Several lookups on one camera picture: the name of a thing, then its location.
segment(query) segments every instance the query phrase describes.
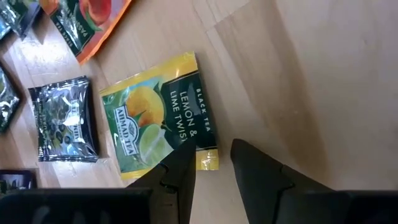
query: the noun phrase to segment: orange tea packet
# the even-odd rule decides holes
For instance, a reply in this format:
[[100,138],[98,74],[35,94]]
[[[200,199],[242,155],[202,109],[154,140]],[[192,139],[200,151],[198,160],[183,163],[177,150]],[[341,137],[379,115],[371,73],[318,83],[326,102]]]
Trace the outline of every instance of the orange tea packet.
[[131,0],[40,0],[79,64],[108,38]]

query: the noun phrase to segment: packaging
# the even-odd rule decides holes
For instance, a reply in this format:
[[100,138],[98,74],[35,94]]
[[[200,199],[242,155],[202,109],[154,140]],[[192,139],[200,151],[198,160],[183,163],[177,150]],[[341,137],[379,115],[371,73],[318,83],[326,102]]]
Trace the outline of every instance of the packaging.
[[40,0],[80,64],[110,35],[131,0]]
[[188,138],[197,169],[217,170],[210,109],[193,52],[101,91],[123,179],[140,178]]
[[8,34],[8,32],[11,30],[11,27],[4,22],[4,20],[0,16],[0,40]]
[[28,170],[0,170],[0,197],[16,190],[35,188],[35,179]]
[[4,133],[14,116],[20,98],[14,91],[4,71],[0,68],[0,133]]
[[24,38],[40,12],[40,4],[33,0],[1,0],[0,16],[11,29]]
[[96,162],[91,86],[87,77],[30,88],[39,132],[39,161]]

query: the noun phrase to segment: light wood grain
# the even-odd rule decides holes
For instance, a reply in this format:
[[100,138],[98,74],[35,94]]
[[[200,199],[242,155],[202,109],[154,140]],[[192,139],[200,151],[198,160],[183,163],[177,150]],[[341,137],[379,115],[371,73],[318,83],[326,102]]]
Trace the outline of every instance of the light wood grain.
[[[0,44],[24,95],[0,136],[0,168],[41,187],[124,187],[98,91],[194,50],[213,111],[220,170],[198,172],[192,223],[247,223],[229,150],[242,138],[335,189],[396,189],[398,2],[137,1],[80,67],[47,17]],[[37,162],[27,88],[88,75],[101,143],[96,164]]]

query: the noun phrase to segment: wooden table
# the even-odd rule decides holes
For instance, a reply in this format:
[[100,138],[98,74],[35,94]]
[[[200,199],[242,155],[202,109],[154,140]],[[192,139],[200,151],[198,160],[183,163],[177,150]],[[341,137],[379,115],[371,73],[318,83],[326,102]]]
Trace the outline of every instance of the wooden table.
[[[234,138],[334,189],[398,186],[398,1],[138,1],[80,67],[47,17],[1,42],[23,91],[0,137],[0,168],[37,169],[41,187],[123,187],[98,90],[183,52],[197,53],[220,145],[198,172],[192,223],[247,223],[229,159]],[[37,162],[27,88],[88,75],[101,156]]]

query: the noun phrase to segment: ahmad tea logo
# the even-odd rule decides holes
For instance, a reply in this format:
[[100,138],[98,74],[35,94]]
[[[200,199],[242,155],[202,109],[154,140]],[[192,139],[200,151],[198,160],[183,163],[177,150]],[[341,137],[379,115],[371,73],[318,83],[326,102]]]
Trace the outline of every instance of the ahmad tea logo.
[[71,100],[67,121],[68,122],[65,124],[67,124],[68,129],[72,132],[73,142],[82,142],[83,136],[81,135],[79,100]]
[[127,107],[121,106],[114,111],[119,139],[126,156],[138,154],[136,141],[138,139],[138,124],[127,114]]

